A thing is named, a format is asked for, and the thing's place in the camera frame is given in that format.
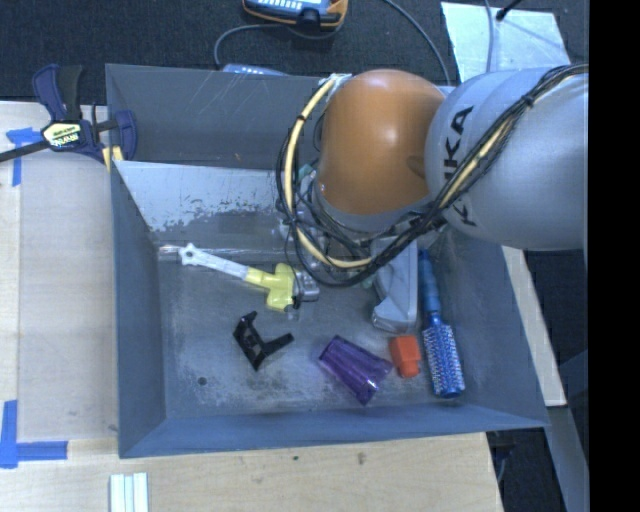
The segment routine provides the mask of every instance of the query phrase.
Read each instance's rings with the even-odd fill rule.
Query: yellow label
[[[70,142],[76,142],[80,139],[79,132],[82,130],[79,124],[52,124],[47,127],[42,136],[52,146],[62,147]]]

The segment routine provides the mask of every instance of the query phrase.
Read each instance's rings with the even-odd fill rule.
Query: gray bin
[[[269,169],[317,79],[108,66],[107,85],[110,108],[132,109],[140,137],[140,161],[120,162],[111,174],[122,457],[548,423],[495,244],[450,230],[431,247],[443,317],[453,326],[465,373],[462,397],[436,399],[423,361],[413,379],[392,372],[366,407],[317,358],[339,334],[390,359],[391,336],[371,324],[379,301],[373,288],[321,287],[318,302],[287,315],[268,310],[260,290],[159,252],[192,242],[265,269],[286,259]],[[206,118],[196,115],[206,111]],[[315,156],[311,123],[305,160]],[[232,335],[254,310],[265,340],[294,336],[257,372]]]

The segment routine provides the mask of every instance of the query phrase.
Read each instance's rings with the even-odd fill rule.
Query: blue clamp
[[[106,163],[105,145],[100,142],[100,132],[115,128],[120,132],[123,158],[133,158],[138,143],[133,112],[118,111],[114,119],[101,123],[96,123],[95,111],[93,124],[82,119],[77,99],[81,72],[81,66],[60,67],[57,64],[49,64],[36,72],[33,90],[38,102],[49,112],[51,122],[41,130],[42,140],[0,153],[0,162],[51,149],[56,152],[71,151]]]

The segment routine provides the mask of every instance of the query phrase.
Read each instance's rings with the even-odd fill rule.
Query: orange block
[[[422,359],[418,340],[413,334],[397,336],[389,342],[393,364],[401,377],[415,377],[420,373],[418,361]]]

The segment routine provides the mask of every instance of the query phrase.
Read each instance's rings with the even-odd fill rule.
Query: cable
[[[291,32],[292,34],[296,35],[297,37],[300,37],[302,39],[309,39],[312,41],[321,41],[324,39],[329,39],[333,36],[335,36],[335,34],[337,32],[339,32],[342,29],[342,25],[338,26],[335,30],[328,32],[326,34],[322,34],[322,35],[318,35],[318,36],[313,36],[310,34],[305,34],[299,30],[296,30],[294,28],[291,28],[287,25],[284,25],[282,23],[256,23],[255,25],[242,25],[241,27],[235,27],[232,28],[230,30],[227,30],[226,32],[224,32],[215,42],[215,45],[213,46],[213,60],[215,62],[216,65],[216,69],[222,69],[223,65],[222,65],[222,61],[220,60],[220,44],[222,43],[222,41],[224,41],[227,37],[236,34],[238,32],[243,32],[245,30],[261,30],[261,29],[271,29],[271,28],[286,28],[289,32]]]
[[[296,30],[295,28],[291,28],[291,27],[287,27],[289,29],[289,32],[295,34],[298,37],[301,37],[302,39],[309,39],[310,41],[322,41],[323,39],[331,39],[333,36],[335,36],[338,32],[340,32],[342,30],[342,27],[344,26],[344,23],[341,23],[340,25],[338,25],[335,29],[331,30],[330,32],[327,32],[326,34],[322,34],[322,35],[318,35],[318,36],[312,36],[311,34],[305,34],[304,32],[301,32],[300,30]]]
[[[309,201],[309,199],[306,199],[304,195],[300,195],[299,191],[297,192],[297,195],[299,199],[303,202],[303,204],[307,207],[309,212],[311,212],[313,219],[316,221],[316,225],[311,225],[311,223],[308,223],[308,222],[305,222],[304,223],[305,225],[309,225],[310,227],[314,227],[316,229],[321,230],[328,240],[332,240],[332,239],[336,240],[340,245],[342,245],[345,249],[349,251],[349,253],[354,259],[361,257],[361,256],[356,256],[356,252],[360,251],[362,247],[360,247],[358,244],[350,240],[346,235],[341,233],[339,227],[336,225],[336,222],[333,221],[333,219],[321,218],[320,215],[318,215],[318,212],[316,211],[315,207]],[[294,202],[294,209],[296,208],[297,208],[297,202]]]
[[[494,36],[494,27],[493,27],[493,16],[491,15],[491,6],[489,5],[489,0],[484,0],[484,6],[487,9],[487,20],[489,22],[489,50],[487,52],[487,73],[491,71],[491,59],[493,57],[493,36]]]
[[[293,175],[292,166],[296,160],[298,138],[302,126],[310,113],[320,102],[322,96],[333,86],[335,79],[329,78],[314,93],[312,99],[296,119],[288,139],[283,143],[276,164],[278,195],[282,202],[287,221],[292,227],[291,233],[296,254],[301,264],[314,279],[328,286],[352,286],[375,274],[379,268],[400,254],[400,252],[417,237],[433,229],[438,229],[439,226],[444,223],[442,212],[455,203],[462,194],[466,193],[478,179],[489,171],[491,165],[500,155],[509,140],[519,119],[529,108],[535,105],[540,97],[553,90],[564,80],[578,74],[586,73],[588,69],[588,64],[577,64],[561,66],[545,73],[532,89],[505,110],[483,134],[469,153],[462,159],[452,177],[439,191],[436,198],[430,203],[425,214],[412,219],[409,223],[410,227],[398,234],[375,258],[361,258],[355,261],[340,260],[326,254],[325,251],[320,248],[321,246],[318,241],[308,231],[305,225],[307,223],[299,220],[296,213],[296,195],[299,196],[299,193],[298,187],[293,187],[296,178]],[[302,248],[306,249],[315,259],[325,265],[327,273],[331,276],[332,280],[327,280],[319,276],[317,271],[311,268],[302,253]],[[357,274],[345,279],[336,279],[336,276],[331,273],[332,269],[356,271]]]
[[[316,151],[320,152],[320,140],[322,139],[322,126],[324,125],[324,112],[320,114],[320,117],[316,121],[316,125],[313,127],[313,147]]]
[[[271,28],[283,28],[284,25],[280,23],[257,23],[255,25],[242,25],[241,27],[235,27],[224,32],[216,41],[213,46],[213,60],[216,64],[216,69],[222,69],[222,62],[220,61],[219,51],[220,44],[227,37],[236,34],[238,32],[243,32],[245,30],[262,30],[262,29],[271,29]]]
[[[289,258],[289,251],[287,250],[287,246],[289,245],[289,238],[291,238],[291,226],[289,226],[289,230],[287,231],[287,238],[284,240],[284,258],[287,262],[287,265],[293,269],[293,264],[291,263],[291,258]],[[295,280],[295,289],[298,293],[293,294],[293,309],[300,308],[300,300],[298,299],[300,290],[302,287],[300,286],[300,279],[298,278],[298,273],[293,271],[293,278]]]
[[[509,5],[507,5],[505,8],[500,9],[498,11],[498,14],[496,14],[496,20],[502,21],[504,19],[504,17],[509,13],[509,11],[511,9],[513,9],[516,5],[518,5],[520,2],[522,2],[522,0],[514,0]]]
[[[445,66],[444,61],[442,60],[440,52],[438,52],[436,45],[433,44],[433,41],[431,40],[429,35],[424,31],[424,29],[420,26],[420,24],[413,18],[413,16],[411,16],[411,14],[409,14],[407,11],[405,11],[402,7],[400,7],[395,2],[392,2],[391,0],[382,0],[382,2],[386,3],[390,7],[393,7],[396,11],[402,14],[409,21],[409,23],[411,23],[415,27],[415,29],[418,32],[420,32],[420,35],[427,41],[427,43],[429,43],[431,50],[433,51],[436,58],[438,59],[438,63],[442,68],[442,72],[444,73],[447,85],[451,85],[451,78],[449,77],[449,72],[447,71],[447,67]]]
[[[498,473],[496,475],[496,480],[498,483],[502,482],[502,479],[504,478],[504,472],[505,469],[507,467],[507,459],[502,459],[500,461],[500,467],[498,469]]]

